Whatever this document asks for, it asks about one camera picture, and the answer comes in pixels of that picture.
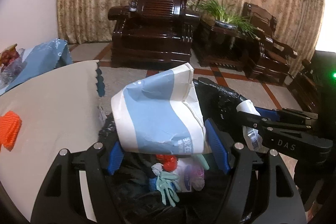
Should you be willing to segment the white toothpaste tube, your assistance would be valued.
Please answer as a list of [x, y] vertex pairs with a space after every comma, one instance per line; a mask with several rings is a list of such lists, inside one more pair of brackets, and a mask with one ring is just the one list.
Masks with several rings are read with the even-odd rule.
[[243, 136], [247, 147], [251, 151], [259, 151], [262, 147], [262, 137], [257, 129], [258, 120], [255, 116], [259, 117], [260, 113], [256, 110], [251, 100], [244, 100], [237, 105], [236, 110], [239, 118], [241, 118]]

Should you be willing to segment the orange foam net thick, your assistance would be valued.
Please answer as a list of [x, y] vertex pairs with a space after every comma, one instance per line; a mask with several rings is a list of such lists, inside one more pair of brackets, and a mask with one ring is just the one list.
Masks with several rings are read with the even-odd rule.
[[22, 120], [15, 112], [8, 111], [4, 116], [1, 116], [0, 124], [1, 146], [11, 151], [14, 148], [19, 130], [21, 129]]

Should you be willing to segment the blue white paper packet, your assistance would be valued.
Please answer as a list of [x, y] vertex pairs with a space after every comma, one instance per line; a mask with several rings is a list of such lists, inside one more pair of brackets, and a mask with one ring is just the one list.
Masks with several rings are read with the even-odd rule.
[[209, 153], [206, 129], [185, 63], [126, 85], [111, 99], [121, 147], [127, 152], [192, 155]]

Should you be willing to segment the black lined trash bin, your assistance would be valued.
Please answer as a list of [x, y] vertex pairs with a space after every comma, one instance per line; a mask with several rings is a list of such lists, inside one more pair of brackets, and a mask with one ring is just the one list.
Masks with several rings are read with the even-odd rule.
[[101, 166], [123, 223], [244, 223], [252, 210], [252, 186], [223, 172], [219, 156], [154, 155], [124, 152], [108, 115], [99, 139]]

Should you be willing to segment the dark wooden side table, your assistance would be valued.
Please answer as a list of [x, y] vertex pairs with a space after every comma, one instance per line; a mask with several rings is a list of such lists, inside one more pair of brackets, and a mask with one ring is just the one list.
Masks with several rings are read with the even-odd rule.
[[242, 71], [246, 47], [255, 40], [238, 30], [219, 27], [213, 20], [200, 20], [193, 36], [193, 50], [203, 67], [217, 65]]

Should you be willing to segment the grey tablecloth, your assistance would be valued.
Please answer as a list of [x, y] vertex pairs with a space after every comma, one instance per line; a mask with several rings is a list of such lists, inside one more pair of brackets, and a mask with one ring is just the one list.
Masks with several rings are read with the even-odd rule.
[[14, 148], [1, 148], [1, 183], [26, 220], [58, 152], [83, 151], [98, 140], [97, 69], [96, 60], [74, 63], [1, 95], [1, 114], [13, 111], [22, 120]]

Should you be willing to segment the green potted plant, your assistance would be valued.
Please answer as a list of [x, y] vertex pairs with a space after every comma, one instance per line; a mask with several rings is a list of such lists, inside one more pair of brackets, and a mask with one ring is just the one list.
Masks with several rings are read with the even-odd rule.
[[257, 28], [249, 22], [248, 17], [232, 12], [232, 5], [226, 5], [223, 0], [190, 1], [187, 7], [202, 15], [211, 16], [220, 27], [233, 26], [234, 30], [238, 30], [243, 35], [258, 39], [255, 34]]

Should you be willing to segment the green rubber glove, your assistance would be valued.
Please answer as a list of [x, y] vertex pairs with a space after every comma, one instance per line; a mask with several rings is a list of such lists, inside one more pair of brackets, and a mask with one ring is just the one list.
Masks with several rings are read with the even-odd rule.
[[160, 192], [162, 203], [175, 207], [179, 202], [177, 191], [181, 191], [181, 187], [178, 184], [179, 176], [177, 174], [161, 171], [158, 173], [156, 181], [156, 189]]

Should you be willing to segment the glass fruit bowl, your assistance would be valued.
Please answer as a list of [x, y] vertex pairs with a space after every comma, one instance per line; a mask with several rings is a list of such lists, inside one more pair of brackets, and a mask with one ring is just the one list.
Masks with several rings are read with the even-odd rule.
[[19, 53], [19, 57], [1, 71], [1, 89], [13, 82], [26, 66], [23, 60], [25, 49], [20, 48], [17, 52]]

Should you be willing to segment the light blue tablecloth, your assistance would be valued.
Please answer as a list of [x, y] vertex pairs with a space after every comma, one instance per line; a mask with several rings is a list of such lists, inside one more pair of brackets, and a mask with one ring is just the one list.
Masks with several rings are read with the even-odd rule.
[[1, 95], [34, 77], [72, 63], [66, 40], [54, 39], [41, 43], [23, 54], [23, 70], [1, 88]]

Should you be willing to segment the red apples in bowl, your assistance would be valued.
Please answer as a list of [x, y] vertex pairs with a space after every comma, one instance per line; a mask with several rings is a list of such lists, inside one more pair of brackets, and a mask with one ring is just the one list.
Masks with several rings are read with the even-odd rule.
[[1, 53], [1, 71], [3, 71], [10, 63], [15, 61], [19, 57], [19, 53], [16, 50], [17, 44], [13, 44], [12, 46], [7, 47]]

